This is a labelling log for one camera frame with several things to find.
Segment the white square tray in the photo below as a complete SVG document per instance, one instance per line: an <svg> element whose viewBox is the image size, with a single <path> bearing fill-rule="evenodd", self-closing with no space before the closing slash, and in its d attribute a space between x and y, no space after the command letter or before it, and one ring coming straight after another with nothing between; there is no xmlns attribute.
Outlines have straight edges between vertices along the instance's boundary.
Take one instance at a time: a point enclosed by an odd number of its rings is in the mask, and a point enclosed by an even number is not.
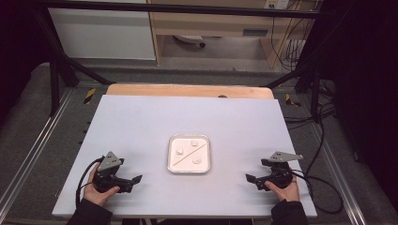
<svg viewBox="0 0 398 225"><path fill-rule="evenodd" d="M196 147L191 146L191 141L198 141L199 144ZM207 144L203 148L196 151L194 154L185 158L177 165L174 163L188 155L194 149ZM177 148L183 148L184 154L182 156L176 155ZM194 158L201 158L201 164L193 164ZM211 156L210 156L210 141L206 135L174 135L169 140L168 145L168 158L167 168L171 173L207 173L211 168Z"/></svg>

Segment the wooden desk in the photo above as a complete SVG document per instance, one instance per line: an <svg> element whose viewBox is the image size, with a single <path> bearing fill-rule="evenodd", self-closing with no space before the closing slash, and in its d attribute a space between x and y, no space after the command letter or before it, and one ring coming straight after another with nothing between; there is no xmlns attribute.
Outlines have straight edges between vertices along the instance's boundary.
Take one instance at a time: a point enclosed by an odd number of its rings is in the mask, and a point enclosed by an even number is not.
<svg viewBox="0 0 398 225"><path fill-rule="evenodd" d="M149 4L231 8L264 8L266 0L146 0ZM287 9L309 11L315 0L289 0ZM293 18L269 18L205 14L149 14L156 60L161 61L167 36L249 37L260 40L271 68L277 67L288 39L305 39L307 34Z"/></svg>

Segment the white cabinet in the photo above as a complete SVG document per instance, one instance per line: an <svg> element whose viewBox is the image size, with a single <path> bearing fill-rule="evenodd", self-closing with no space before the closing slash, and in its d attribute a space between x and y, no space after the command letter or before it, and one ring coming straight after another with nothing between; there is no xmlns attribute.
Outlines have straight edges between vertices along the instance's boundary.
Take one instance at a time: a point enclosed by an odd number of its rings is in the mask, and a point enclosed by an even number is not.
<svg viewBox="0 0 398 225"><path fill-rule="evenodd" d="M69 57L154 60L147 12L50 8Z"/></svg>

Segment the white power strip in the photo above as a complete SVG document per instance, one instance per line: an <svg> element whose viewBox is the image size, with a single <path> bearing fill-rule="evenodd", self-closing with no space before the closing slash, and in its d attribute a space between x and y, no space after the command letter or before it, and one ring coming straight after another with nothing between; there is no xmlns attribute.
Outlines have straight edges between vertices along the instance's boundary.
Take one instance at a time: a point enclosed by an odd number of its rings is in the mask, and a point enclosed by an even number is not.
<svg viewBox="0 0 398 225"><path fill-rule="evenodd" d="M289 0L266 0L264 8L287 9Z"/></svg>

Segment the person's left hand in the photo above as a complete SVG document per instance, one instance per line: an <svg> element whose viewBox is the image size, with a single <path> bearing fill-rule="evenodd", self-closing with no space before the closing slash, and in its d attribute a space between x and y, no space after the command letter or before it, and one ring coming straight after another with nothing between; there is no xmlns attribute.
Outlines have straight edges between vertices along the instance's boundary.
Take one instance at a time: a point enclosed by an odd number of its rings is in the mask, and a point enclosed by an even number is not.
<svg viewBox="0 0 398 225"><path fill-rule="evenodd" d="M84 199L96 205L103 206L112 196L114 196L120 190L120 187L112 187L106 192L98 192L93 184L93 179L98 166L99 164L96 163L88 176L87 184L84 187Z"/></svg>

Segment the thin wooden skewer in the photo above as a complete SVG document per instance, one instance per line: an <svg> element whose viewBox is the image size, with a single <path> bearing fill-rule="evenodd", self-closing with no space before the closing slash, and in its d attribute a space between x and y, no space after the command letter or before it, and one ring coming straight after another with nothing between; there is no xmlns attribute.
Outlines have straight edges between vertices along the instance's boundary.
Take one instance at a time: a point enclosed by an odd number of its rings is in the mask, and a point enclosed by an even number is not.
<svg viewBox="0 0 398 225"><path fill-rule="evenodd" d="M185 157L183 157L182 159L180 159L179 161L177 161L176 163L174 163L174 166L177 165L179 162L181 162L182 160L184 160L185 158L189 157L190 155L194 154L196 151L198 151L199 149L203 148L204 146L206 146L207 144L203 144L202 146L194 149L193 151L191 151L188 155L186 155Z"/></svg>

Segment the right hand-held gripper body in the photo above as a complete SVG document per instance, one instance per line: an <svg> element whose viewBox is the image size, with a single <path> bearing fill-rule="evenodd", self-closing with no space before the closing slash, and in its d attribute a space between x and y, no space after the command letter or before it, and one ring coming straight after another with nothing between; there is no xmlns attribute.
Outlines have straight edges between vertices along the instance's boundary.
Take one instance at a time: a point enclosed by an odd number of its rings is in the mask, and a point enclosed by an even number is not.
<svg viewBox="0 0 398 225"><path fill-rule="evenodd" d="M302 155L295 155L284 152L275 152L269 158L262 158L262 165L270 167L271 174L262 177L260 183L265 184L266 181L270 181L278 188L286 188L293 178L293 174L289 167L289 161L300 159L303 159Z"/></svg>

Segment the person's right hand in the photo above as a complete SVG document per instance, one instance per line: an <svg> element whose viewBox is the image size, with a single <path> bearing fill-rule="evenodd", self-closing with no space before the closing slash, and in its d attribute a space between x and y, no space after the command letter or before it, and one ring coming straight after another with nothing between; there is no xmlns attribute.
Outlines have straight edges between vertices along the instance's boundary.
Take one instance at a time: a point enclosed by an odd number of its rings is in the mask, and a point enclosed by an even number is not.
<svg viewBox="0 0 398 225"><path fill-rule="evenodd" d="M299 186L298 186L296 176L293 176L292 181L285 188L279 188L270 181L266 181L265 186L267 188L269 188L278 197L278 199L281 202L282 201L287 201L287 202L299 202L300 201Z"/></svg>

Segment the black metal frame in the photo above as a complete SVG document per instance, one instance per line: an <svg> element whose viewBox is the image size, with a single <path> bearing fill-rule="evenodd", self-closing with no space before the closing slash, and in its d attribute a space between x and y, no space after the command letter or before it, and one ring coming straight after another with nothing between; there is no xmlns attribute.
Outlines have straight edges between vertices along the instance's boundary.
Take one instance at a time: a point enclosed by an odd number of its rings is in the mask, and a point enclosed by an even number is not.
<svg viewBox="0 0 398 225"><path fill-rule="evenodd" d="M84 67L71 59L62 49L57 40L56 32L43 18L42 12L47 8L87 9L101 11L133 11L133 12L155 12L155 13L177 13L177 14L205 14L205 15L228 15L248 17L270 17L270 18L300 18L318 19L327 17L327 14L316 11L300 11L286 9L254 9L247 7L211 7L211 6L190 6L190 5L165 5L165 4L140 4L122 2L95 2L95 1L71 1L71 0L32 0L27 3L35 20L40 27L41 33L49 43L48 53L52 57L51 84L52 84L52 113L55 113L59 104L57 74L60 74L66 85L76 86L79 83L72 68L76 68L86 76L95 81L109 85L113 84L100 75Z"/></svg>

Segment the white board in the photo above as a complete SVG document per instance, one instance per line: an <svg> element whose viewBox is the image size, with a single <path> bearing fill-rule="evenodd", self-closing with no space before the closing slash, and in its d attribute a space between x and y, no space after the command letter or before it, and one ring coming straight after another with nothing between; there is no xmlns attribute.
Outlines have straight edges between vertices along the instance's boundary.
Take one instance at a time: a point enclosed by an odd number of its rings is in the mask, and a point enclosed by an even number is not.
<svg viewBox="0 0 398 225"><path fill-rule="evenodd" d="M209 139L210 169L204 174L173 174L167 168L170 138L188 134ZM266 175L262 159L293 150L275 99L105 95L53 213L70 217L88 164L114 152L124 160L118 176L142 178L130 193L106 203L117 217L264 218L278 200L246 177Z"/></svg>

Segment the aluminium rail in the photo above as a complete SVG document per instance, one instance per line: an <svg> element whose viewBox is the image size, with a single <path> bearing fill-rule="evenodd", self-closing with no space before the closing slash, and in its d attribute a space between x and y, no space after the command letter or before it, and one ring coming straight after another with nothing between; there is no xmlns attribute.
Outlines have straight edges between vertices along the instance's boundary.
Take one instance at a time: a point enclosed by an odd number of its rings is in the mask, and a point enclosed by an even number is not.
<svg viewBox="0 0 398 225"><path fill-rule="evenodd" d="M366 219L362 214L362 211L354 197L354 194L348 185L347 180L344 177L343 171L341 170L335 156L332 154L331 148L326 137L323 136L324 132L319 124L312 124L312 129L316 138L320 142L320 149L325 160L325 163L329 169L330 176L333 180L335 187L338 189L343 203L344 209L351 221L352 225L367 225Z"/></svg>
<svg viewBox="0 0 398 225"><path fill-rule="evenodd" d="M36 161L41 154L41 151L45 147L47 141L50 139L59 119L67 108L73 92L74 88L68 88L67 91L63 94L60 100L59 108L55 111L54 115L50 116L49 119L46 121L44 128L41 130L34 144L29 149L29 152L23 160L22 165L20 166L16 175L11 180L11 183L8 185L5 193L0 198L0 207L2 211L5 211L7 207L13 205L13 202L17 198L18 193L23 186L23 183L25 182L32 168L36 164Z"/></svg>

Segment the chair base with caster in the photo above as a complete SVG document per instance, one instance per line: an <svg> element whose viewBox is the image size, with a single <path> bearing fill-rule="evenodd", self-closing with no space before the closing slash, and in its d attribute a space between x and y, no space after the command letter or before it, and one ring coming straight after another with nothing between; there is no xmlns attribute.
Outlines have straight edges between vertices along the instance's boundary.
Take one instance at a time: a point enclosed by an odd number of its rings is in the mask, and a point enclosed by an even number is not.
<svg viewBox="0 0 398 225"><path fill-rule="evenodd" d="M185 43L197 44L200 48L205 48L206 46L203 38L200 36L175 36L175 38Z"/></svg>

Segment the wooden table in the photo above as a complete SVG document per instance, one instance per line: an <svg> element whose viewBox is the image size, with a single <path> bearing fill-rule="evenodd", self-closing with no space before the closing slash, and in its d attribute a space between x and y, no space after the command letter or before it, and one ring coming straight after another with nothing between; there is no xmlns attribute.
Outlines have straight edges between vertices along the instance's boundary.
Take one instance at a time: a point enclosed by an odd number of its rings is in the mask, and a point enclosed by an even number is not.
<svg viewBox="0 0 398 225"><path fill-rule="evenodd" d="M106 92L114 96L274 99L269 88L222 85L114 83Z"/></svg>

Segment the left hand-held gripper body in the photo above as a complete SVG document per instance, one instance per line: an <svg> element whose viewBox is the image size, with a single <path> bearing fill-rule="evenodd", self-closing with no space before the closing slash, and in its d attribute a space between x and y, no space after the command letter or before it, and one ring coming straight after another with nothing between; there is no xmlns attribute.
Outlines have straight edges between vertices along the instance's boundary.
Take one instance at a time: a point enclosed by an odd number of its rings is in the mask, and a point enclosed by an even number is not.
<svg viewBox="0 0 398 225"><path fill-rule="evenodd" d="M123 162L124 159L118 158L112 151L103 157L93 179L93 184L98 192L106 192L110 188L120 187L118 193L124 193L124 185L133 185L131 180L122 179L116 176L116 173Z"/></svg>

